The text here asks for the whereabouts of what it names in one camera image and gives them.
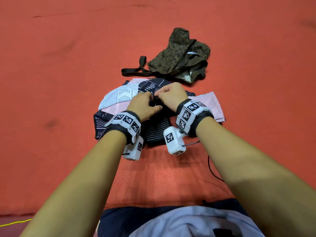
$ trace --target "navy shorts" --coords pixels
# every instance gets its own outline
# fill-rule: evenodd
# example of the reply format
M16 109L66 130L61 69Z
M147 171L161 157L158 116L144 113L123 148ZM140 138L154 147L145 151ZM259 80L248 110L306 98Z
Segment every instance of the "navy shorts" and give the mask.
M219 210L237 211L248 216L236 199L219 200L211 203L203 201L203 205ZM98 237L128 237L133 231L148 221L179 207L183 206L163 206L155 208L120 207L105 210L100 218Z

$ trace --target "yellow cable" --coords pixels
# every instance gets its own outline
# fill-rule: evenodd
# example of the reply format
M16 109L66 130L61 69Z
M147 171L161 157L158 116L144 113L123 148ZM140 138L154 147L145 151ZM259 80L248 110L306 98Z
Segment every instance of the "yellow cable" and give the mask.
M16 222L12 222L12 223L8 223L8 224L0 225L0 227L8 226L8 225L13 225L13 224L17 224L17 223L24 223L24 222L27 222L27 221L30 221L30 220L31 220L31 219L16 221Z

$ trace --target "hand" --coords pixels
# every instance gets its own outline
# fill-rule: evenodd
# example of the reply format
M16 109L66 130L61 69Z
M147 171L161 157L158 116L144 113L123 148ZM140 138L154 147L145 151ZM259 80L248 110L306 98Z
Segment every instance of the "hand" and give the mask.
M162 87L155 92L155 96L158 96L174 112L177 112L177 107L181 102L188 99L185 89L177 82Z
M149 100L153 101L153 95L147 92L139 92L133 97L130 104L127 107L127 111L132 111L138 115L140 122L148 120L152 115L162 110L162 106L157 105L154 107L149 106Z

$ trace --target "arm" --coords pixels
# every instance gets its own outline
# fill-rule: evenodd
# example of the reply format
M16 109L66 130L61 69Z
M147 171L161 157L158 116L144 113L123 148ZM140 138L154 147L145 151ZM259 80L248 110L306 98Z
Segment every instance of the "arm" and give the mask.
M187 99L178 83L155 93L171 110ZM268 155L204 118L196 134L235 197L266 236L316 236L316 193Z
M149 107L149 93L139 93L128 106L141 122L161 110ZM126 137L109 131L81 160L37 212L22 233L28 236L93 236L108 198Z

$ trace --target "orange-red mat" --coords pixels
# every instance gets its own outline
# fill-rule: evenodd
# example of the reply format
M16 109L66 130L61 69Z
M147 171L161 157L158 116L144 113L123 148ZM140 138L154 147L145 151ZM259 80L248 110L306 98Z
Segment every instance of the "orange-red mat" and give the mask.
M316 0L0 0L0 214L37 211L96 143L103 96L175 27L211 47L224 126L314 188ZM108 207L231 197L201 144L121 160Z

